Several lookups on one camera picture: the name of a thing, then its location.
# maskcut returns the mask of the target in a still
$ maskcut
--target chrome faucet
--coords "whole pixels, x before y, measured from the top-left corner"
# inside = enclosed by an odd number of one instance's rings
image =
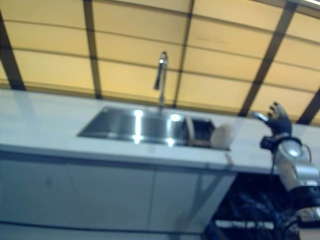
[[[156,79],[153,87],[155,90],[159,90],[160,82],[161,82],[161,89],[160,89],[161,92],[159,97],[159,113],[160,114],[165,104],[167,66],[168,66],[168,56],[167,56],[167,53],[164,51],[163,53],[161,53],[161,56],[159,58],[158,73],[156,75]]]

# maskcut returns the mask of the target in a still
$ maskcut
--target sink basin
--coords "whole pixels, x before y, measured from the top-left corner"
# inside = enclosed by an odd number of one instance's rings
[[[185,117],[140,109],[105,107],[79,134],[80,137],[139,143],[186,145]]]

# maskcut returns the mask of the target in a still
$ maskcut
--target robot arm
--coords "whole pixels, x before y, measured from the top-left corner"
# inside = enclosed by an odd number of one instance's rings
[[[296,210],[299,226],[320,223],[320,172],[309,161],[301,141],[292,137],[292,124],[284,108],[274,103],[268,116],[260,112],[251,115],[263,121],[272,131],[260,142],[263,149],[272,153],[273,164]]]

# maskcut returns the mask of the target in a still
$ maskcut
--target cabinet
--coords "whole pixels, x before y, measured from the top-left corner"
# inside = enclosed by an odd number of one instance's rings
[[[61,161],[1,159],[0,209],[2,221],[85,227],[66,166]]]
[[[149,229],[202,233],[235,174],[157,171]]]
[[[90,228],[146,230],[153,169],[68,165]]]

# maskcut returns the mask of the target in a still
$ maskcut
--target countertop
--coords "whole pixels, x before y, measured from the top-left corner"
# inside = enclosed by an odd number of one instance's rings
[[[258,120],[179,109],[164,110],[168,113],[211,118],[217,127],[232,124],[236,135],[231,151],[78,137],[85,125],[106,106],[157,110],[154,106],[1,89],[1,150],[182,168],[251,173],[270,171],[271,154],[260,149],[259,143],[264,135],[271,133]],[[293,135],[310,146],[313,162],[319,168],[320,128],[294,124]]]

